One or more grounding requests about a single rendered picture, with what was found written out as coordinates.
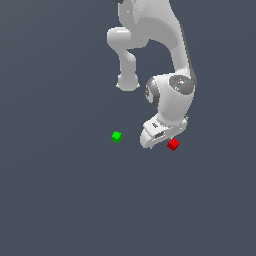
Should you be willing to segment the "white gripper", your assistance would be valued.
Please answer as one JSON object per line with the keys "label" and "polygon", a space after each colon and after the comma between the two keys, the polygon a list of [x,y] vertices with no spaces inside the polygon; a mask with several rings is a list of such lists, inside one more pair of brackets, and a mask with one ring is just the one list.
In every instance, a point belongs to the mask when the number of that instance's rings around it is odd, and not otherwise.
{"label": "white gripper", "polygon": [[182,133],[186,129],[187,124],[187,115],[178,119],[170,119],[156,114],[143,124],[140,144],[143,148],[152,149],[156,144],[167,139],[173,139]]}

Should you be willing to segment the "red cube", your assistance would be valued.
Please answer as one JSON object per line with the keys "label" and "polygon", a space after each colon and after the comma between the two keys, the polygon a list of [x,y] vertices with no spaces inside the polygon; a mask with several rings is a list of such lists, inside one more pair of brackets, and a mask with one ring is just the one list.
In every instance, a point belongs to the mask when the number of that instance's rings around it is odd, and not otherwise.
{"label": "red cube", "polygon": [[167,147],[169,149],[171,149],[172,151],[174,151],[178,146],[179,146],[180,142],[177,141],[175,138],[173,138],[168,144]]}

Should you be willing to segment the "green cube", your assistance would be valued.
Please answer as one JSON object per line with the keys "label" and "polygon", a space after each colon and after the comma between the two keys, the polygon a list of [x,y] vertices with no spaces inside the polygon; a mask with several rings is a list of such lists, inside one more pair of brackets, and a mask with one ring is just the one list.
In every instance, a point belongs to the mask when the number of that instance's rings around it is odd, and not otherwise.
{"label": "green cube", "polygon": [[115,132],[112,134],[111,138],[112,138],[112,140],[113,140],[114,142],[119,143],[120,140],[122,139],[122,134],[121,134],[120,132],[115,131]]}

